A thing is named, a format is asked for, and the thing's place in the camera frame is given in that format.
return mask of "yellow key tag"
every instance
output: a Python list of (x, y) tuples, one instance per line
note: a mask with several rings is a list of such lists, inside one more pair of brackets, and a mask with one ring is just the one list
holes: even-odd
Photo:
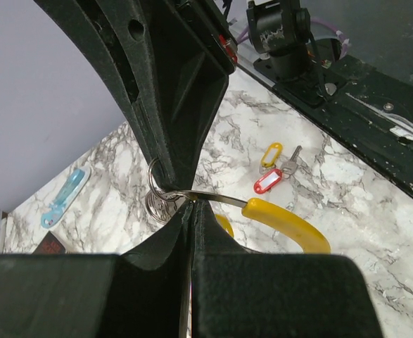
[(283, 150), (281, 143), (272, 143), (269, 148), (267, 148), (264, 156), (261, 159), (261, 166), (263, 168), (271, 168), (275, 165), (275, 162), (278, 160), (278, 157)]
[(234, 231), (233, 228), (231, 227), (231, 224), (229, 223), (228, 218), (222, 215), (215, 214), (215, 219), (218, 221), (220, 226), (222, 226), (228, 234), (234, 238)]

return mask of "metal key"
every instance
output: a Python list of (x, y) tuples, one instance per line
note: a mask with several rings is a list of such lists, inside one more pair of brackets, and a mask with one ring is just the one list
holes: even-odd
[(293, 152), (292, 157), (288, 161), (283, 162), (283, 164), (281, 164), (280, 170), (284, 174), (293, 175), (297, 171), (297, 168), (298, 168), (297, 157), (300, 154), (302, 149), (303, 149), (302, 146), (298, 146), (296, 150)]

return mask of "cable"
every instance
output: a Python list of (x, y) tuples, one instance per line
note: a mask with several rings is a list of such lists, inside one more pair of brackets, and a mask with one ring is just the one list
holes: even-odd
[(310, 41), (311, 41), (312, 50), (314, 51), (314, 58), (316, 60), (316, 71), (317, 71), (317, 76), (319, 77), (319, 90), (322, 92), (322, 96), (324, 97), (325, 101), (328, 101), (330, 96), (326, 92), (326, 88), (325, 88), (325, 75), (324, 75), (324, 69), (322, 68), (322, 60), (319, 55), (319, 49), (317, 48), (316, 40), (312, 33), (310, 33)]
[(328, 23), (325, 20), (321, 18), (311, 18), (311, 23), (315, 23), (317, 25), (321, 25), (322, 27), (327, 28), (328, 30), (332, 31), (336, 36), (338, 37), (339, 41), (341, 42), (342, 49), (341, 49), (341, 55), (339, 56), (339, 59), (342, 59), (344, 56), (347, 55), (348, 53), (348, 47), (350, 46), (350, 40), (346, 37), (346, 35), (340, 31), (335, 25), (332, 23)]
[[(319, 36), (316, 35), (314, 38), (316, 40), (316, 43), (319, 43), (322, 40), (329, 40), (331, 43), (337, 42), (337, 43), (340, 44), (339, 39), (336, 35), (319, 35)], [(314, 54), (312, 52), (310, 52), (310, 50), (308, 50), (308, 54), (310, 55), (310, 57), (314, 56)], [(331, 57), (330, 61), (333, 63), (333, 62), (336, 62), (337, 60), (339, 60), (339, 58), (340, 58), (340, 56), (335, 56), (334, 53), (333, 53), (333, 56)], [(322, 59), (322, 65), (325, 65), (326, 61), (327, 61), (326, 58), (325, 58), (325, 60)]]
[(239, 44), (239, 41), (241, 41), (246, 35), (248, 39), (248, 25), (243, 29), (242, 33), (239, 34), (239, 36), (236, 38), (237, 43)]
[(233, 0), (223, 0), (223, 8), (225, 8), (225, 11), (223, 12), (223, 15), (225, 19), (228, 19), (229, 11), (231, 10), (231, 3)]

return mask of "black mounting plate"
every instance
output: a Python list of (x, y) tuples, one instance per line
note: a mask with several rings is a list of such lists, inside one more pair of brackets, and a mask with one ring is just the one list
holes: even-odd
[[(397, 124), (379, 113), (395, 114), (413, 125), (413, 87), (352, 56), (326, 72), (344, 78), (346, 85), (318, 106), (309, 105), (289, 83), (270, 87), (255, 79), (413, 198), (413, 141), (392, 133)], [(384, 111), (386, 103), (394, 109)]]

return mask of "yellow plastic handle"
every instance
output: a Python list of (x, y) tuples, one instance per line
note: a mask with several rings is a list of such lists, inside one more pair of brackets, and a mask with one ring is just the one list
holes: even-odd
[(234, 238), (234, 231), (231, 227), (231, 223), (229, 222), (228, 218), (223, 215), (215, 214), (215, 219), (219, 222), (220, 226), (222, 226), (228, 234)]
[(283, 146), (281, 143), (272, 143), (269, 148), (267, 148), (264, 156), (261, 158), (261, 166), (263, 168), (271, 168), (275, 165), (275, 162), (278, 160)]
[(250, 199), (242, 215), (266, 224), (293, 239), (306, 254), (329, 254), (330, 244), (311, 224), (274, 204), (262, 199)]

